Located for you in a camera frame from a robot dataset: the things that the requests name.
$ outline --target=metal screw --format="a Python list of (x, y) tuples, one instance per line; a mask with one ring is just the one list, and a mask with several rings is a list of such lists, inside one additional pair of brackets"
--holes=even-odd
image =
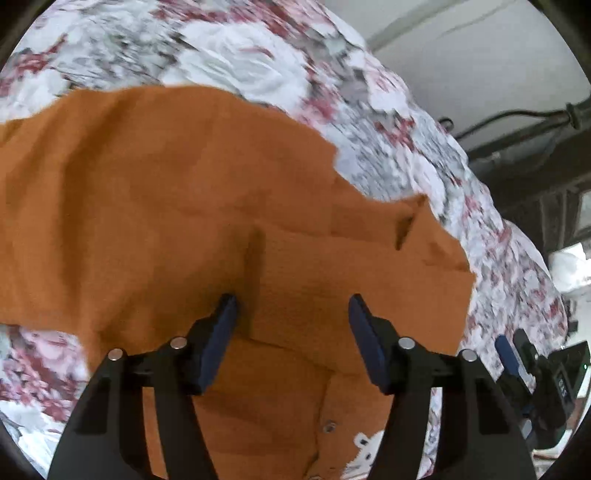
[(170, 340), (170, 346), (175, 350), (180, 350), (187, 346), (187, 339), (185, 337), (174, 337)]
[(114, 362), (121, 359), (122, 356), (123, 356), (123, 350), (121, 348), (113, 348), (109, 352), (109, 360), (113, 360)]
[(412, 350), (416, 343), (414, 342), (414, 340), (412, 338), (409, 337), (402, 337), (399, 341), (398, 344), (400, 345), (400, 348), (403, 348), (405, 350)]
[(336, 422), (333, 422), (331, 420), (331, 421), (328, 421), (326, 423), (326, 425), (324, 425), (324, 428), (322, 428), (322, 431), (324, 433), (332, 433), (332, 432), (334, 432), (335, 428), (336, 428)]
[(464, 357), (464, 360), (466, 362), (475, 362), (476, 360), (478, 360), (478, 355), (476, 354), (476, 352), (474, 350), (464, 350), (462, 352), (462, 357)]

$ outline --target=electrical wire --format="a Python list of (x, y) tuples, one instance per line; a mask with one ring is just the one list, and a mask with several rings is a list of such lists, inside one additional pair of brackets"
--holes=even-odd
[(455, 136), (455, 139), (458, 141), (463, 140), (464, 138), (490, 125), (491, 123), (499, 121), (503, 118), (507, 118), (509, 116), (527, 116), (530, 118), (555, 118), (562, 115), (568, 116), (568, 114), (569, 113), (566, 110), (552, 110), (548, 112), (535, 112), (532, 110), (507, 110), (505, 112), (501, 112), (496, 115), (490, 116), (489, 118), (485, 118), (482, 122), (479, 122), (476, 125), (473, 125), (472, 127), (468, 128), (467, 130), (464, 130), (463, 132), (457, 134)]
[(561, 141), (563, 133), (565, 130), (570, 126), (570, 124), (563, 125), (562, 127), (558, 127), (555, 133), (550, 137), (548, 143), (546, 143), (542, 152), (540, 152), (540, 156), (533, 162), (532, 164), (528, 165), (527, 168), (523, 171), (520, 171), (520, 175), (526, 175), (528, 173), (533, 173), (539, 170), (551, 157), (552, 153), (556, 149), (556, 146)]

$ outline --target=floral fabric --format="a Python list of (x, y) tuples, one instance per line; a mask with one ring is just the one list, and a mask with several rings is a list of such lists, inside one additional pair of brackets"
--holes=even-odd
[[(494, 377), (500, 334), (524, 328), (542, 354), (563, 343), (566, 315), (539, 252), (500, 217), (458, 143), (316, 0), (57, 0), (0, 73), (0, 121), (77, 88), (190, 84), (317, 129), (338, 148), (335, 169), (367, 196), (426, 193), (476, 274), (459, 348), (474, 349)], [(0, 363), (0, 418), (46, 475), (85, 385), (83, 352), (69, 335), (11, 326), (0, 331)], [(440, 409), (435, 391), (421, 476), (433, 468)]]

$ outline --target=white printed patch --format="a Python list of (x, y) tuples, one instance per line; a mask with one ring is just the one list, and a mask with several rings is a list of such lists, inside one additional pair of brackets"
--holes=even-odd
[(345, 471), (340, 477), (341, 480), (361, 480), (369, 475), (383, 436), (383, 430), (380, 430), (371, 438), (368, 438), (364, 433), (358, 433), (355, 436), (353, 442), (359, 449), (359, 453), (355, 460), (347, 463)]

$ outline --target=fabric fold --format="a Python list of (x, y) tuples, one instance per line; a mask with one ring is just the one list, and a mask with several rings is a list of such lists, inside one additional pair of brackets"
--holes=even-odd
[(0, 126), (0, 318), (78, 335), (92, 369), (186, 333), (233, 292), (237, 333), (195, 401), (220, 477), (338, 476), (356, 447), (318, 441), (323, 415), (373, 434), (389, 402), (365, 378), (348, 298), (453, 354), (474, 277), (425, 197), (366, 199), (334, 154), (207, 87), (78, 90)]

